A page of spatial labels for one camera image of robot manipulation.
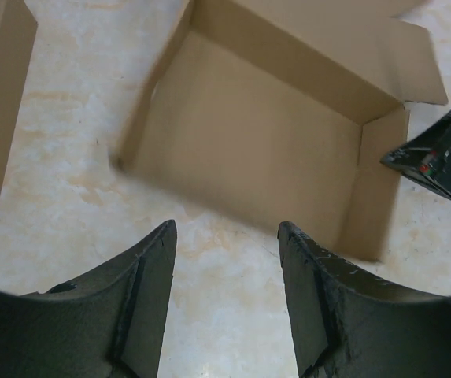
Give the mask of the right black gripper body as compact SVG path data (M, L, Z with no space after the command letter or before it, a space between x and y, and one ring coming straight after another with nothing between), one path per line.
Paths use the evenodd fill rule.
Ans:
M451 200L451 110L426 131L385 154L381 163Z

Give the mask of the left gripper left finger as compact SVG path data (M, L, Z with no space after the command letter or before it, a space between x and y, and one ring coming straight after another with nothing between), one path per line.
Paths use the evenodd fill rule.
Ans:
M0 377L155 377L176 242L167 220L45 293L0 291Z

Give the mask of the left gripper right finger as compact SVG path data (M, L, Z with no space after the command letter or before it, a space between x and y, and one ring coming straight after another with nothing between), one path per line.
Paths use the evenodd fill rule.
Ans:
M451 296L393 283L278 230L301 377L451 377Z

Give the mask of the brown cardboard box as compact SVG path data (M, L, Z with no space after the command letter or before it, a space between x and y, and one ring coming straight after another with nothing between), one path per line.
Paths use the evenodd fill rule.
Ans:
M341 255L386 250L406 102L445 105L417 1L185 1L113 153L127 174Z

